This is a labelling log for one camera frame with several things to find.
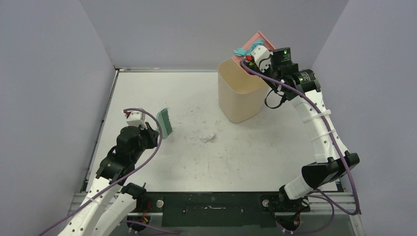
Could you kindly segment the green hand brush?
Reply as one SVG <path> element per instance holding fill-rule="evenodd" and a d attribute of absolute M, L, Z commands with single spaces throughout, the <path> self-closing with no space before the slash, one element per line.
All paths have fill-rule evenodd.
<path fill-rule="evenodd" d="M 160 112 L 158 112 L 156 118 L 161 126 L 159 133 L 162 134 L 162 139 L 167 139 L 173 132 L 168 108 L 163 108 Z"/>

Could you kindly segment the pink plastic dustpan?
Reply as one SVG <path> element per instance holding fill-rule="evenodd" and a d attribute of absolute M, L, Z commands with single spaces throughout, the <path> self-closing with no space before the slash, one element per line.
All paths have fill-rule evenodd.
<path fill-rule="evenodd" d="M 243 70 L 241 62 L 255 72 L 265 75 L 272 68 L 273 50 L 275 47 L 258 31 L 242 47 L 233 50 L 232 60 Z"/>

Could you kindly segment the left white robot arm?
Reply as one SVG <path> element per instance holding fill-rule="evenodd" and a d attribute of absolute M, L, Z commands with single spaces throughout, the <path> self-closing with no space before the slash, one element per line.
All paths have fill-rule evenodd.
<path fill-rule="evenodd" d="M 69 220 L 60 236 L 90 236 L 105 212 L 111 198 L 121 189 L 128 175 L 135 169 L 141 155 L 161 143 L 161 127 L 151 128 L 148 122 L 121 129 L 116 145 L 100 162 L 95 178 L 79 210 Z"/>

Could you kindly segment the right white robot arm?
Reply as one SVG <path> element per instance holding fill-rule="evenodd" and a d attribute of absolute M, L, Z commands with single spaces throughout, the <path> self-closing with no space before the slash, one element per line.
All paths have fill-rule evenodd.
<path fill-rule="evenodd" d="M 300 70 L 292 62 L 289 47 L 269 50 L 258 45 L 247 58 L 248 65 L 280 93 L 281 101 L 289 101 L 296 109 L 313 146 L 315 162 L 303 166 L 300 176 L 280 188 L 279 207 L 290 211 L 299 198 L 346 175 L 347 169 L 359 163 L 359 156 L 349 152 L 338 137 L 315 73 Z"/>

